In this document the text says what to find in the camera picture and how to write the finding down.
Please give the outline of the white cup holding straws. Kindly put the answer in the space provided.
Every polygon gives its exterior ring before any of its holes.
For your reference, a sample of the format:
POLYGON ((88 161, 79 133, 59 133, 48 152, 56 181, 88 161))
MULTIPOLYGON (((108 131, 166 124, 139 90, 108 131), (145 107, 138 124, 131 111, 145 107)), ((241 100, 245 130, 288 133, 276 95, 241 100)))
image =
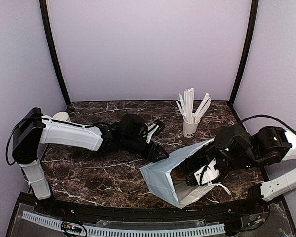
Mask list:
POLYGON ((185 138, 192 138, 196 133, 200 121, 199 119, 197 122, 188 122, 186 118, 183 118, 183 136, 185 138))

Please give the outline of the white paper bag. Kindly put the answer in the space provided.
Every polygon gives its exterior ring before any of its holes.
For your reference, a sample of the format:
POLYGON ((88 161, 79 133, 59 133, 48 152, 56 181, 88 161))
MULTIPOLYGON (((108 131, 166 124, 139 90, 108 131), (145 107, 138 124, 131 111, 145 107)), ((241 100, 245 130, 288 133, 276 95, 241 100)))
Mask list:
POLYGON ((190 187, 185 181, 174 181, 172 178, 171 172, 173 169, 177 168, 184 160, 203 146, 209 145, 212 142, 213 138, 179 148, 171 152, 167 159, 141 167, 140 172, 149 191, 179 209, 197 202, 215 186, 224 188, 230 195, 229 188, 214 181, 204 186, 190 187))

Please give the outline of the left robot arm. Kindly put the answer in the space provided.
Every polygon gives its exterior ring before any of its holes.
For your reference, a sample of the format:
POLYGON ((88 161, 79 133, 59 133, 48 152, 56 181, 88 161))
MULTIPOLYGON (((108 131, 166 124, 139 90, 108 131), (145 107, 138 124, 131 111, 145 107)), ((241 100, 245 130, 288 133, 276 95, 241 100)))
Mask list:
POLYGON ((13 158, 27 178, 41 208, 49 215, 56 215, 60 205, 53 199, 52 189, 45 177, 38 158, 41 144, 59 144, 88 149, 102 153, 128 151, 144 160, 156 163, 167 159, 169 153, 152 141, 165 128, 156 120, 150 127, 142 117, 125 114, 113 124, 97 122, 84 125, 63 121, 42 113, 41 108, 32 108, 11 131, 5 149, 5 157, 13 158))

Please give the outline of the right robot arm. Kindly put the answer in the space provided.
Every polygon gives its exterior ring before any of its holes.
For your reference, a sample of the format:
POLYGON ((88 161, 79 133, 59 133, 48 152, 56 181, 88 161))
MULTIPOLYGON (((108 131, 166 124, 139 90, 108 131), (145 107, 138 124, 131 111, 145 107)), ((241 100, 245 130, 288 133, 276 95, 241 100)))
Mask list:
MULTIPOLYGON (((266 115, 281 124, 266 126, 256 134, 249 134, 242 122, 220 130, 211 141, 180 165, 188 186, 218 184, 231 171, 251 167, 271 166, 282 161, 296 160, 296 131, 273 116, 266 115)), ((261 200, 269 202, 296 188, 296 168, 273 180, 248 188, 242 210, 253 214, 261 206, 261 200)))

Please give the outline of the stack of paper cups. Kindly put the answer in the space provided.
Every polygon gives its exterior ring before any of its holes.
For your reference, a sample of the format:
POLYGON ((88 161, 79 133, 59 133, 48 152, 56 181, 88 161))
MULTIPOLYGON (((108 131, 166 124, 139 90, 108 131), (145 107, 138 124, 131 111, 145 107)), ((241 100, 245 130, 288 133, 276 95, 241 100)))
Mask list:
POLYGON ((57 112, 53 117, 56 122, 71 122, 69 114, 65 111, 57 112))

